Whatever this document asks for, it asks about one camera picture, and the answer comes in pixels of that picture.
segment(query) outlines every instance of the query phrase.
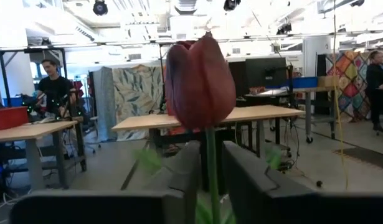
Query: black t-shirt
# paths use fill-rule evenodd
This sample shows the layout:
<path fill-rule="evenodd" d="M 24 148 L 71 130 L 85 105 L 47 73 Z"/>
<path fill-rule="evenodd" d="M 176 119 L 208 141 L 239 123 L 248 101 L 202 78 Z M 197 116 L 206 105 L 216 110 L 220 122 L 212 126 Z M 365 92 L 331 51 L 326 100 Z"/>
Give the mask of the black t-shirt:
<path fill-rule="evenodd" d="M 63 99 L 63 97 L 70 89 L 73 89 L 73 85 L 68 79 L 61 76 L 56 80 L 51 80 L 50 77 L 46 77 L 39 82 L 37 89 L 46 94 L 47 112 L 54 113 L 56 105 L 54 105 L 53 101 L 60 102 L 63 100 L 63 102 L 66 103 L 67 98 Z"/>

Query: tulip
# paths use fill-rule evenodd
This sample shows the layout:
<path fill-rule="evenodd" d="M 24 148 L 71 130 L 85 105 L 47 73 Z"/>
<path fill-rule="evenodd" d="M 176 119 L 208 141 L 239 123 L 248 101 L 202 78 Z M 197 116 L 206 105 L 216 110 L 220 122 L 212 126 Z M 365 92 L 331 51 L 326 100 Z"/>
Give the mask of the tulip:
<path fill-rule="evenodd" d="M 187 129 L 205 128 L 212 223 L 220 223 L 215 129 L 235 106 L 235 85 L 220 47 L 208 33 L 196 42 L 178 42 L 166 58 L 166 98 Z"/>

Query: red tulip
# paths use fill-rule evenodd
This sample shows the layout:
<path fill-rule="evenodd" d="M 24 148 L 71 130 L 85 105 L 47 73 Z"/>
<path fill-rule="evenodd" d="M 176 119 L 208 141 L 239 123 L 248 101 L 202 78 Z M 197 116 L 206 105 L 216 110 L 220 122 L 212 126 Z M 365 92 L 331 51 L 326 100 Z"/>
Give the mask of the red tulip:
<path fill-rule="evenodd" d="M 169 49 L 165 87 L 175 117 L 187 129 L 215 126 L 235 106 L 233 78 L 211 35 Z"/>

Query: red box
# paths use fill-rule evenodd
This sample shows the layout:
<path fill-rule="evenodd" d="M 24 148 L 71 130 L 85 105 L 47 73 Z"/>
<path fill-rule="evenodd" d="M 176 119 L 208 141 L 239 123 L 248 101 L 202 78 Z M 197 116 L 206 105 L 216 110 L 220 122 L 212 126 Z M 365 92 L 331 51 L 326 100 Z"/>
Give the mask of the red box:
<path fill-rule="evenodd" d="M 26 106 L 0 109 L 0 130 L 15 128 L 28 122 Z"/>

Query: stage light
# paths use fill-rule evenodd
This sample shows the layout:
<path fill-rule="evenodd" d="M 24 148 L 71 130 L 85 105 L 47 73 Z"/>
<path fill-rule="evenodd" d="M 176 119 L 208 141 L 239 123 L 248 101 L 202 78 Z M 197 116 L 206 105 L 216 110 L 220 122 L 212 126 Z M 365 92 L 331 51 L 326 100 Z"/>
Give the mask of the stage light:
<path fill-rule="evenodd" d="M 241 3 L 241 0 L 225 0 L 223 9 L 226 12 L 233 11 L 240 3 Z"/>
<path fill-rule="evenodd" d="M 277 29 L 276 35 L 285 35 L 289 33 L 289 31 L 292 31 L 292 25 L 290 23 L 286 23 Z"/>
<path fill-rule="evenodd" d="M 362 6 L 364 4 L 365 0 L 357 0 L 356 2 L 352 3 L 351 6 Z"/>
<path fill-rule="evenodd" d="M 108 13 L 108 8 L 104 0 L 96 0 L 93 6 L 94 14 L 98 16 L 103 16 Z"/>
<path fill-rule="evenodd" d="M 43 37 L 42 42 L 40 43 L 41 45 L 52 45 L 52 42 L 48 37 Z"/>

